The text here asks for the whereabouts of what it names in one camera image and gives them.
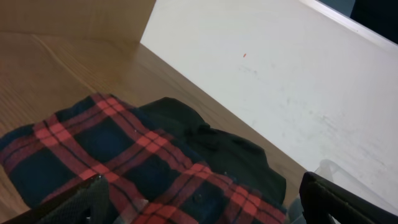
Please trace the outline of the red navy plaid shirt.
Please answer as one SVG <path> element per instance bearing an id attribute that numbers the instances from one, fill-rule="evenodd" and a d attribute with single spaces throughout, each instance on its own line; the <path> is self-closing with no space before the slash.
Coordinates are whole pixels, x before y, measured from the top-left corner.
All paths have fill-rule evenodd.
<path id="1" fill-rule="evenodd" d="M 29 207 L 95 175 L 108 181 L 105 223 L 282 223 L 259 190 L 213 172 L 139 108 L 96 93 L 1 138 L 1 165 Z"/>

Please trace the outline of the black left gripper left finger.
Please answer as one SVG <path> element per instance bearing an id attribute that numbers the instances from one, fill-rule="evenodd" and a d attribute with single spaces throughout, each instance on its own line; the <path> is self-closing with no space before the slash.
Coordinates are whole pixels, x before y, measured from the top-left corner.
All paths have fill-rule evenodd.
<path id="1" fill-rule="evenodd" d="M 108 181 L 95 175 L 4 224 L 103 223 L 108 205 Z"/>

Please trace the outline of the black folded shirt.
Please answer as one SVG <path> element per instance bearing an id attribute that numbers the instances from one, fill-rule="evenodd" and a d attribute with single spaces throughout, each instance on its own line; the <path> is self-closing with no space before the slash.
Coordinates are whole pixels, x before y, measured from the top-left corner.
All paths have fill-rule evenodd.
<path id="1" fill-rule="evenodd" d="M 201 156 L 213 172 L 234 177 L 283 204 L 286 179 L 272 170 L 260 146 L 235 134 L 212 128 L 191 107 L 162 98 L 140 107 L 150 120 Z"/>

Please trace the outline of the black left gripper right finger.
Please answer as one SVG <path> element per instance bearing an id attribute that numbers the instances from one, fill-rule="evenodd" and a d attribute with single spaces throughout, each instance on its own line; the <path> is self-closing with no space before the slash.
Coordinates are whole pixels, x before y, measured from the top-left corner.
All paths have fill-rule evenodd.
<path id="1" fill-rule="evenodd" d="M 397 224 L 397 215 L 314 172 L 304 173 L 299 195 L 307 224 Z"/>

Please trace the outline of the clear plastic storage container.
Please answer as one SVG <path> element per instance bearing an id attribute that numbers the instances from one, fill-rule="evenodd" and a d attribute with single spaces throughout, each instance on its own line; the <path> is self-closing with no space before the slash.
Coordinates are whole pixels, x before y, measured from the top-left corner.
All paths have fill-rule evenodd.
<path id="1" fill-rule="evenodd" d="M 357 195 L 358 197 L 368 201 L 369 203 L 384 209 L 394 215 L 397 215 L 397 209 L 390 203 L 386 202 L 377 193 L 373 192 L 358 179 L 353 177 L 343 168 L 330 160 L 322 160 L 319 168 L 314 172 L 319 176 L 329 180 L 330 182 L 342 187 L 343 189 Z M 300 195 L 290 204 L 287 210 L 286 223 L 302 223 L 307 224 L 303 216 L 303 208 Z"/>

